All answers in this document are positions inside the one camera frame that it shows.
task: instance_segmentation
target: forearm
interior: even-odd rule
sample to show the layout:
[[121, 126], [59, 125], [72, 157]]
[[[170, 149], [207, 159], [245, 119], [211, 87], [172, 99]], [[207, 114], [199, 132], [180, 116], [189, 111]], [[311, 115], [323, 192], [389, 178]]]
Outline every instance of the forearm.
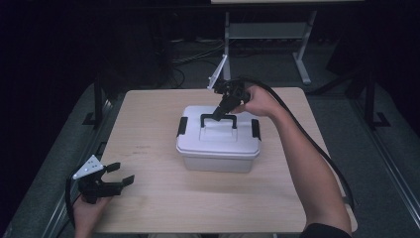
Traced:
[[325, 223], [351, 233], [350, 218], [328, 164], [281, 107], [269, 115], [277, 128], [307, 224]]

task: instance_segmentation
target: black handle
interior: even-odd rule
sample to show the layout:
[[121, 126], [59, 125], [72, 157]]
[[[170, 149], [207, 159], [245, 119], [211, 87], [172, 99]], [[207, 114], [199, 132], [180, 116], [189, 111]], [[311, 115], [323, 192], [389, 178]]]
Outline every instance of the black handle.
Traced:
[[178, 133], [176, 134], [176, 137], [178, 137], [179, 135], [185, 135], [187, 123], [188, 123], [188, 117], [181, 117], [181, 120], [179, 121], [179, 126], [178, 126]]
[[260, 140], [262, 139], [262, 135], [260, 134], [260, 122], [257, 119], [251, 120], [251, 126], [253, 127], [253, 138], [258, 137]]
[[[213, 119], [213, 114], [201, 114], [200, 121], [201, 121], [201, 128], [204, 127], [204, 119]], [[237, 117], [235, 115], [223, 115], [222, 119], [230, 119], [233, 121], [232, 129], [237, 129]]]

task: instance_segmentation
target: box lid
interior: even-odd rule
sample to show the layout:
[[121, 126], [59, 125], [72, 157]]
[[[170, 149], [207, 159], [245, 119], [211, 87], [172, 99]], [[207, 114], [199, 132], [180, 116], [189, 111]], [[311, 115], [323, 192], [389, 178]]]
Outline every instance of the box lid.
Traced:
[[184, 156], [253, 159], [260, 152], [260, 126], [256, 116], [243, 112], [215, 121], [215, 106], [185, 108], [176, 148]]

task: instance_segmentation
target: table top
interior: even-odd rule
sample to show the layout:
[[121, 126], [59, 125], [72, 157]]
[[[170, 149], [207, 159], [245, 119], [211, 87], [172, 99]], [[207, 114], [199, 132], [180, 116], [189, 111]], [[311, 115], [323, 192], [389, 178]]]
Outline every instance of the table top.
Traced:
[[[300, 88], [275, 88], [308, 134], [326, 150]], [[103, 177], [135, 175], [97, 226], [107, 233], [294, 233], [305, 226], [276, 129], [260, 118], [261, 153], [247, 174], [189, 171], [176, 150], [188, 105], [218, 105], [207, 89], [136, 90], [126, 94], [101, 163], [121, 162]], [[348, 207], [353, 230], [357, 221]]]

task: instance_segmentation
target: storage box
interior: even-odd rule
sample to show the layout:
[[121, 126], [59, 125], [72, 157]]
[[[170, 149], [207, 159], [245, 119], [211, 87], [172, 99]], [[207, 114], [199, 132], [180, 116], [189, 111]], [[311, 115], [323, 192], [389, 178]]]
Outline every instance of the storage box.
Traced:
[[260, 154], [260, 124], [248, 112], [211, 119], [215, 106], [188, 106], [179, 122], [176, 149], [194, 171], [247, 173]]

